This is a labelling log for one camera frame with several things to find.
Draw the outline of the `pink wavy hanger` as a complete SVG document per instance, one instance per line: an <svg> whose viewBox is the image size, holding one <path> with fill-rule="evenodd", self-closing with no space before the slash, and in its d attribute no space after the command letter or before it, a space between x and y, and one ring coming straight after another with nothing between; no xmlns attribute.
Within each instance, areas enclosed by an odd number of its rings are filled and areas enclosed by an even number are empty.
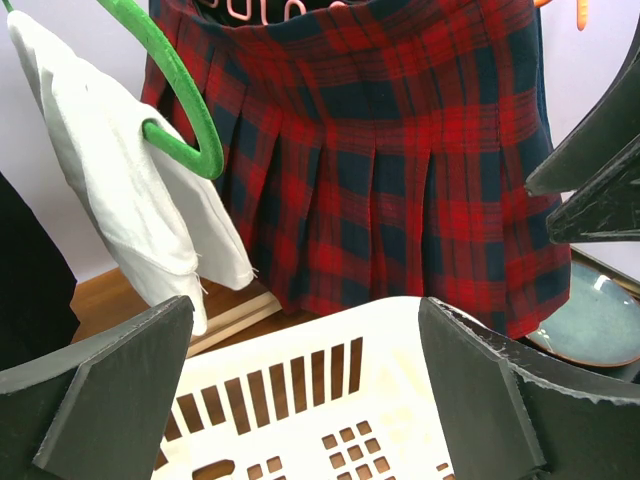
<svg viewBox="0 0 640 480"><path fill-rule="evenodd" d="M348 1L325 0L196 1L204 17L231 27L282 23L314 10L342 7L348 4Z"/></svg>

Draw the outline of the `red plaid pleated skirt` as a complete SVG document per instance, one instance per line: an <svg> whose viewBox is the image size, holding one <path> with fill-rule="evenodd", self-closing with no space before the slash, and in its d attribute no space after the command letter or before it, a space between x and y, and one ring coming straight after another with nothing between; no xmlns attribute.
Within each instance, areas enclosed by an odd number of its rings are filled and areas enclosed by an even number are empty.
<svg viewBox="0 0 640 480"><path fill-rule="evenodd" d="M218 131L215 187L286 311L435 297L513 339L568 300L529 1L308 3L244 24L153 1Z"/></svg>

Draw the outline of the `white cloth garment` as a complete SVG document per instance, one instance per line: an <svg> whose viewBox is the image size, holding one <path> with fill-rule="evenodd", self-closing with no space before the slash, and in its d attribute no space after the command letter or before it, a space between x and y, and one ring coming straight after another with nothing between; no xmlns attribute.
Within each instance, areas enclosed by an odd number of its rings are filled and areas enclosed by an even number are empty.
<svg viewBox="0 0 640 480"><path fill-rule="evenodd" d="M205 334L200 281L241 290L254 278L214 185L144 140L146 120L179 135L157 110L29 15L13 11L7 26L66 182L106 249L148 305L188 296L192 333Z"/></svg>

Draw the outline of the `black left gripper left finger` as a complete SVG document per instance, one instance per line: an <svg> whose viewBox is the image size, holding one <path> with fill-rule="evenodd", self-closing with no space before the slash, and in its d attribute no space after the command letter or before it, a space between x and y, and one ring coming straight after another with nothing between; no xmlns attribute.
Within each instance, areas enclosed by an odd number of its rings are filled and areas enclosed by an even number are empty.
<svg viewBox="0 0 640 480"><path fill-rule="evenodd" d="M192 327L177 296L2 371L2 478L150 478Z"/></svg>

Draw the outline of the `green velvet hanger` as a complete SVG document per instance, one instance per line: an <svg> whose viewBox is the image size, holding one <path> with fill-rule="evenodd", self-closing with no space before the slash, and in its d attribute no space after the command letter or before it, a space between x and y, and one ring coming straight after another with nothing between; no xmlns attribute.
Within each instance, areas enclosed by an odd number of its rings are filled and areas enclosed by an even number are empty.
<svg viewBox="0 0 640 480"><path fill-rule="evenodd" d="M167 37L134 1L102 1L100 5L136 38L160 68L187 115L199 148L184 143L163 127L158 118L136 115L138 108L128 95L118 93L119 84L99 91L98 96L119 101L124 106L125 119L136 122L131 128L134 135L144 138L195 174L206 179L217 178L224 166L218 132L194 80ZM89 106L80 90L73 87L83 88L92 75L98 79L98 86L106 85L111 78L78 57L31 17L15 10L9 1L4 3L4 8L8 12L11 40L54 150L60 153L63 145L71 144L81 136L87 141L105 139L107 128L99 127L95 133L89 131L89 118L97 110Z"/></svg>

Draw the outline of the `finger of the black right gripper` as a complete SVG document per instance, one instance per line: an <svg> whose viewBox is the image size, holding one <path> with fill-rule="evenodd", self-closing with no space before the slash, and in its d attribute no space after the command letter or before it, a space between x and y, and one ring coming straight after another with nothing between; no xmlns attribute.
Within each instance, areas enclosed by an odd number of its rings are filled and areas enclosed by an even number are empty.
<svg viewBox="0 0 640 480"><path fill-rule="evenodd" d="M547 220L554 243L639 240L639 151L620 153Z"/></svg>
<svg viewBox="0 0 640 480"><path fill-rule="evenodd" d="M528 177L532 195L580 188L639 133L639 49L588 115Z"/></svg>

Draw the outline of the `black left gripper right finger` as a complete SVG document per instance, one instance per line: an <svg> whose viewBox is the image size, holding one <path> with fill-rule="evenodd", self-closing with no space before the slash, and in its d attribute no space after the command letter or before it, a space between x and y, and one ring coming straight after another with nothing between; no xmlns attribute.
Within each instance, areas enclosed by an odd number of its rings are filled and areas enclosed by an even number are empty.
<svg viewBox="0 0 640 480"><path fill-rule="evenodd" d="M459 479L636 479L639 387L420 302L423 354Z"/></svg>

